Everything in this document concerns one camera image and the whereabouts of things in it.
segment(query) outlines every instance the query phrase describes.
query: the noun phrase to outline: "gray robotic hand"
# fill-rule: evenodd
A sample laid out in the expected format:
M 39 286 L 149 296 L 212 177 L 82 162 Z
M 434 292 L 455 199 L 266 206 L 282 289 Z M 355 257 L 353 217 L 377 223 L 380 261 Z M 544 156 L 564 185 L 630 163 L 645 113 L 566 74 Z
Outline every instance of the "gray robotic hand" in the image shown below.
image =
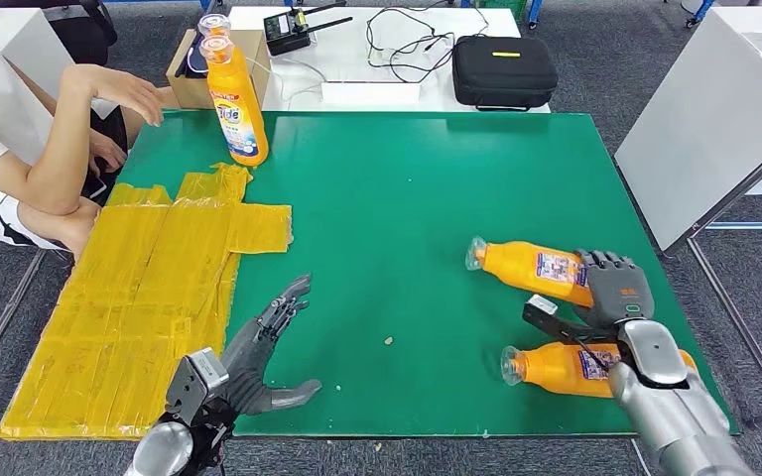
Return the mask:
M 320 389 L 319 380 L 308 380 L 294 389 L 271 389 L 264 385 L 264 369 L 279 337 L 297 315 L 308 307 L 299 300 L 311 290 L 311 275 L 296 278 L 257 319 L 250 319 L 235 334 L 221 362 L 232 379 L 222 397 L 239 415 L 258 415 L 304 405 Z
M 272 389 L 263 381 L 279 337 L 308 306 L 301 298 L 310 290 L 310 275 L 296 278 L 241 327 L 220 360 L 205 348 L 180 361 L 165 413 L 139 442 L 125 476 L 193 476 L 221 466 L 236 418 L 298 407 L 314 396 L 317 380 L 294 389 Z
M 621 360 L 609 387 L 655 461 L 674 476 L 750 476 L 728 434 L 729 425 L 699 374 L 685 365 L 673 335 L 653 319 L 655 305 L 644 271 L 615 253 L 577 250 L 592 307 L 575 306 L 583 324 L 561 319 L 557 306 L 533 297 L 524 319 L 564 343 L 611 342 Z

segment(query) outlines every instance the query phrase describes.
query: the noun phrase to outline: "black zipper case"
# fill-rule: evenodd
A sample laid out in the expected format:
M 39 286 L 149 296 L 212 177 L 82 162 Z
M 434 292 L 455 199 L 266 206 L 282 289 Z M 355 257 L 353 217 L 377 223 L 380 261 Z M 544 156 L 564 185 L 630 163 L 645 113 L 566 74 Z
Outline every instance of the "black zipper case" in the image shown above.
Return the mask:
M 557 88 L 557 69 L 536 39 L 460 37 L 451 69 L 457 101 L 478 109 L 543 106 Z

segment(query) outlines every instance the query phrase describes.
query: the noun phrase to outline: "person's hand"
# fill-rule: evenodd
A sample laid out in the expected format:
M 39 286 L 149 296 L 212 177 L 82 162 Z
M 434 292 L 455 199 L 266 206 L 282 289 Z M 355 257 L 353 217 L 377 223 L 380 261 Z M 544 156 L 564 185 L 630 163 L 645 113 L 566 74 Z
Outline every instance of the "person's hand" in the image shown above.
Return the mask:
M 118 144 L 115 144 L 115 141 L 94 129 L 89 130 L 89 156 L 92 158 L 99 157 L 105 162 L 106 167 L 104 169 L 106 172 L 117 171 L 127 160 L 127 154 L 118 147 Z M 94 164 L 94 160 L 89 161 L 90 167 L 92 164 Z
M 61 87 L 89 87 L 92 97 L 106 99 L 139 113 L 152 126 L 162 123 L 162 99 L 150 82 L 129 72 L 96 64 L 73 64 L 63 72 Z
M 89 154 L 89 171 L 92 172 L 95 177 L 100 179 L 100 167 L 97 166 L 97 162 L 94 160 L 92 154 Z

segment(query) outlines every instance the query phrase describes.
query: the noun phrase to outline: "tide bottle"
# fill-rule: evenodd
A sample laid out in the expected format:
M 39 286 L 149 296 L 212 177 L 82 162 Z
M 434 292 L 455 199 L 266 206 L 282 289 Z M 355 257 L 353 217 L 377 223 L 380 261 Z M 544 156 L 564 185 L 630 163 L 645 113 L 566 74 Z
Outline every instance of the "tide bottle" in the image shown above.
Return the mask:
M 551 342 L 534 350 L 507 346 L 501 354 L 501 374 L 508 385 L 519 382 L 538 385 L 548 392 L 586 397 L 612 398 L 607 381 L 607 367 L 620 361 L 616 344 L 586 344 L 596 360 L 581 346 Z M 697 370 L 691 355 L 679 351 L 685 365 Z
M 229 155 L 244 166 L 260 165 L 269 148 L 246 57 L 226 36 L 204 38 L 199 50 L 208 63 L 206 83 Z
M 483 270 L 503 283 L 540 295 L 592 307 L 585 266 L 574 253 L 526 241 L 486 243 L 474 237 L 465 258 L 468 270 Z

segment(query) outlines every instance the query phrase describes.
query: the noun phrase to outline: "bottle label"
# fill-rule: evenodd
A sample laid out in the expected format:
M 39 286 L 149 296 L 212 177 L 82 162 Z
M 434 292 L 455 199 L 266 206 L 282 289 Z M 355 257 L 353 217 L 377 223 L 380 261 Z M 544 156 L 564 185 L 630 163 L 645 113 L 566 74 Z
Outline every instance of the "bottle label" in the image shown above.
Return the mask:
M 609 367 L 620 362 L 620 354 L 606 352 L 605 350 L 592 350 L 591 352 L 594 352 L 597 359 Z M 586 380 L 605 380 L 609 376 L 608 372 L 600 367 L 600 364 L 588 352 L 580 350 L 576 354 L 579 357 L 579 367 L 582 369 L 582 376 Z
M 245 114 L 246 111 L 240 106 L 240 96 L 212 92 L 211 97 L 214 99 L 214 110 L 217 112 L 217 119 L 220 120 L 229 151 L 244 157 L 258 155 L 255 131 L 249 115 Z
M 539 253 L 537 256 L 536 276 L 558 283 L 586 286 L 585 266 L 551 253 Z

